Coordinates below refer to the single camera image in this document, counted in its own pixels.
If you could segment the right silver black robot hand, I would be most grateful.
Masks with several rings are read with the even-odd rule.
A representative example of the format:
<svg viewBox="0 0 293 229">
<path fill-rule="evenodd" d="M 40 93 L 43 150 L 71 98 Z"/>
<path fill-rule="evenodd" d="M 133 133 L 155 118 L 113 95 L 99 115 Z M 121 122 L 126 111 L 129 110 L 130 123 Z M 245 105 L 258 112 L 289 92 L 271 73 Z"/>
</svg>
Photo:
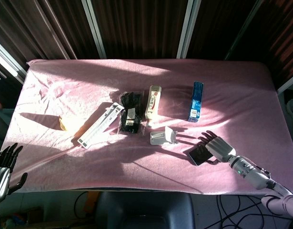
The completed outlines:
<svg viewBox="0 0 293 229">
<path fill-rule="evenodd" d="M 236 156 L 235 149 L 210 130 L 202 132 L 202 136 L 198 139 L 201 141 L 201 145 L 215 157 L 214 161 L 207 161 L 211 165 L 227 163 Z"/>
</svg>

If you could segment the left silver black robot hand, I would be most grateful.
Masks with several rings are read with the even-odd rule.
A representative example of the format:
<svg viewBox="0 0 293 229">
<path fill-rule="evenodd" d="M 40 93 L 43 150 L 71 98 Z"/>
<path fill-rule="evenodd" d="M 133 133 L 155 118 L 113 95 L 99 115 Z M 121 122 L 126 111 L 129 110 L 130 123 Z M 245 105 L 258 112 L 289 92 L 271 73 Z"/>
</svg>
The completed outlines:
<svg viewBox="0 0 293 229">
<path fill-rule="evenodd" d="M 25 172 L 17 184 L 10 186 L 10 178 L 22 149 L 23 146 L 18 146 L 18 143 L 14 143 L 0 151 L 0 203 L 7 195 L 11 195 L 21 189 L 27 180 L 28 173 Z"/>
</svg>

